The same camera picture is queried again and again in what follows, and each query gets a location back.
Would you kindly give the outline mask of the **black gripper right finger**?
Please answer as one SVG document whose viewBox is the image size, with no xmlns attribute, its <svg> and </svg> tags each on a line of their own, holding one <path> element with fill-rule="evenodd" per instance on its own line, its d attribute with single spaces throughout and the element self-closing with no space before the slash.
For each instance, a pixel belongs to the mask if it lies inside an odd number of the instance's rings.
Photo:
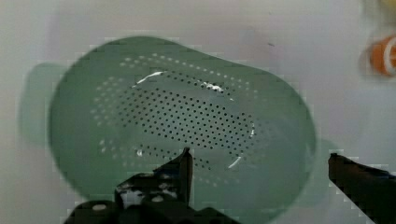
<svg viewBox="0 0 396 224">
<path fill-rule="evenodd" d="M 391 173 L 332 153 L 329 179 L 375 224 L 395 224 L 396 186 Z"/>
</svg>

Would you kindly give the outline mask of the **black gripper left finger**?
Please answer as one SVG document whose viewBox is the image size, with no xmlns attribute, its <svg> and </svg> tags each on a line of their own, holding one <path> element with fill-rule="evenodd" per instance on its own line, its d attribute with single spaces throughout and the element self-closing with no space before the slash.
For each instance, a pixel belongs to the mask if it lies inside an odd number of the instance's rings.
<svg viewBox="0 0 396 224">
<path fill-rule="evenodd" d="M 154 169 L 151 173 L 133 175 L 115 187 L 114 199 L 126 209 L 143 201 L 162 202 L 166 198 L 189 203 L 191 196 L 192 164 L 190 148 Z"/>
</svg>

